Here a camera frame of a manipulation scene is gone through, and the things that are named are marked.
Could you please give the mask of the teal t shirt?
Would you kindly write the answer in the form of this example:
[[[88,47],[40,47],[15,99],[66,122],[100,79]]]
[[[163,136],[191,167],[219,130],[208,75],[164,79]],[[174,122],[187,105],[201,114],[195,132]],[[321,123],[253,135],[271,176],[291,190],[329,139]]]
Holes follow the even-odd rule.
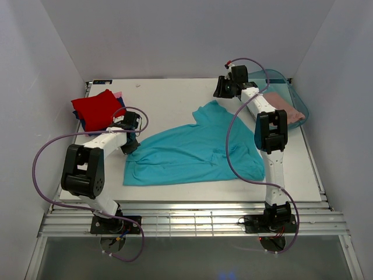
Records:
[[[193,112],[195,123],[155,134],[128,155],[125,186],[224,181],[241,175],[262,181],[265,167],[254,133],[216,101]]]

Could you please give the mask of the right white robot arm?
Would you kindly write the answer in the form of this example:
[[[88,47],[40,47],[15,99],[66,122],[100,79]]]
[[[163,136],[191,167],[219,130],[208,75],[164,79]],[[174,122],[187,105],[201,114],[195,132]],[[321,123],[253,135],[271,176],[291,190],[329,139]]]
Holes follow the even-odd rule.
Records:
[[[213,94],[217,98],[239,98],[255,117],[254,142],[265,166],[265,209],[250,216],[245,224],[253,228],[277,229],[291,221],[291,206],[284,193],[283,153],[288,142],[287,113],[271,105],[249,81],[246,66],[226,64],[227,75],[219,76]]]

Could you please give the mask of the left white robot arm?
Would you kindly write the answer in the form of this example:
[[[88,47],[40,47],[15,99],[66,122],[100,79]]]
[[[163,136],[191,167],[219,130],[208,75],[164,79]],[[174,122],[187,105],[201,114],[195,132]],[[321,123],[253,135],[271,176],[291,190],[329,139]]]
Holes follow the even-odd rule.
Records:
[[[117,149],[129,155],[140,146],[135,130],[141,116],[128,111],[115,119],[105,134],[101,134],[82,145],[71,144],[66,151],[62,171],[61,187],[79,197],[93,209],[100,225],[117,232],[124,221],[105,216],[120,216],[120,206],[104,189],[105,159]]]

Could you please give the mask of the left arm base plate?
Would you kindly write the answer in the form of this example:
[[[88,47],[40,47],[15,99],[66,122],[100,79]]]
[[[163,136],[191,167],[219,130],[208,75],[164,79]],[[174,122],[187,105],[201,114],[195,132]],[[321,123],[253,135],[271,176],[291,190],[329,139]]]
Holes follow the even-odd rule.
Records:
[[[102,218],[93,216],[90,233],[95,235],[121,235],[125,232],[128,234],[140,234],[140,229],[133,222],[123,221],[113,218]]]

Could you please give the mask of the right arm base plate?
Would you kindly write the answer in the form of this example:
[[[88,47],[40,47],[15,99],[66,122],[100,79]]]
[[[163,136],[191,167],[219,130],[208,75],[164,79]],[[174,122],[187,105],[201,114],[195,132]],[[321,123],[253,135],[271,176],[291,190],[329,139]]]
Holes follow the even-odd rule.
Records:
[[[244,215],[238,219],[238,225],[244,227],[245,233],[295,233],[297,221],[292,215],[289,222],[280,222],[279,224],[270,225],[265,221],[263,215]]]

